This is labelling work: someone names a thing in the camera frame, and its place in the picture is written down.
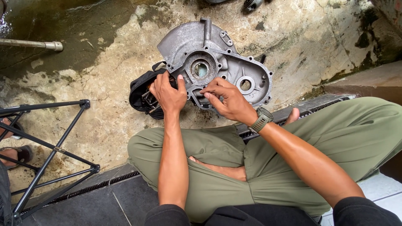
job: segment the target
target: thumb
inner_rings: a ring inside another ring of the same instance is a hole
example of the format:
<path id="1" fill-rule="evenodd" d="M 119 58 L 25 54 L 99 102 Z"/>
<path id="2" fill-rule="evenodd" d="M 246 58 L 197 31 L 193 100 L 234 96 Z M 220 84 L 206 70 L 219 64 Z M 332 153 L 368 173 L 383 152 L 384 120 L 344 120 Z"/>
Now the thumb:
<path id="1" fill-rule="evenodd" d="M 219 113 L 222 113 L 224 109 L 223 103 L 215 96 L 210 94 L 209 92 L 204 93 L 204 96 L 209 100 L 209 102 L 218 110 Z"/>
<path id="2" fill-rule="evenodd" d="M 177 76 L 177 88 L 179 92 L 186 92 L 186 83 L 184 82 L 183 75 Z"/>

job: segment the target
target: wristwatch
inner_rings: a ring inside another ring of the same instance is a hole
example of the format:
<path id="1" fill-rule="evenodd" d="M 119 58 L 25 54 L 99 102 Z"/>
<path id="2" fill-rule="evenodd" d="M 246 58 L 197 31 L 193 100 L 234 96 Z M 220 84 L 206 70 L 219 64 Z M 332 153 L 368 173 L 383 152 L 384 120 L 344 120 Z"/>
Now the wristwatch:
<path id="1" fill-rule="evenodd" d="M 257 108 L 257 115 L 257 121 L 251 126 L 247 127 L 248 130 L 256 134 L 264 128 L 265 124 L 274 120 L 274 116 L 263 107 Z"/>

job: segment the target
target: aluminum engine casing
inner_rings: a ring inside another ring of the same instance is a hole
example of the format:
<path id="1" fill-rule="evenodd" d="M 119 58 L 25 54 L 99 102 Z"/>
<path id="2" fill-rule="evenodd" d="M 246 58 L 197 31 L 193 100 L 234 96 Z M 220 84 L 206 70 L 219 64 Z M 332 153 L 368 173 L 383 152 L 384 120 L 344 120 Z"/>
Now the aluminum engine casing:
<path id="1" fill-rule="evenodd" d="M 228 33 L 209 18 L 175 27 L 158 44 L 158 50 L 170 74 L 176 79 L 183 75 L 187 99 L 201 109 L 216 111 L 199 93 L 215 77 L 236 85 L 253 107 L 272 99 L 272 71 L 252 56 L 240 56 Z"/>

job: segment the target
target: man's left hand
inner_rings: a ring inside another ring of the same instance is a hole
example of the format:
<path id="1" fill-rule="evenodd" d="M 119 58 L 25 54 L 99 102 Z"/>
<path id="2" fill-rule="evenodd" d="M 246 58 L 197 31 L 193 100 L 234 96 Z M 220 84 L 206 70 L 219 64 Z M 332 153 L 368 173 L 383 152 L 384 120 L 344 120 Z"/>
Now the man's left hand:
<path id="1" fill-rule="evenodd" d="M 178 90 L 169 82 L 169 72 L 157 75 L 150 86 L 151 93 L 158 100 L 165 116 L 177 116 L 187 101 L 187 91 L 182 75 L 177 77 Z"/>

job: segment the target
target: bag strap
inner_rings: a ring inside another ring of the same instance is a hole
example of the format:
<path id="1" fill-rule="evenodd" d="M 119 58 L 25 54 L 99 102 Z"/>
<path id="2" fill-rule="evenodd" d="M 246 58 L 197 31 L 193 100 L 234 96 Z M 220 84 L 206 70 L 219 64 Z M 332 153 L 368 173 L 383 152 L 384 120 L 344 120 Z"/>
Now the bag strap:
<path id="1" fill-rule="evenodd" d="M 161 61 L 161 62 L 158 62 L 158 63 L 154 64 L 154 65 L 152 66 L 152 70 L 155 71 L 156 68 L 159 67 L 159 65 L 160 65 L 161 63 L 166 64 L 166 61 Z"/>

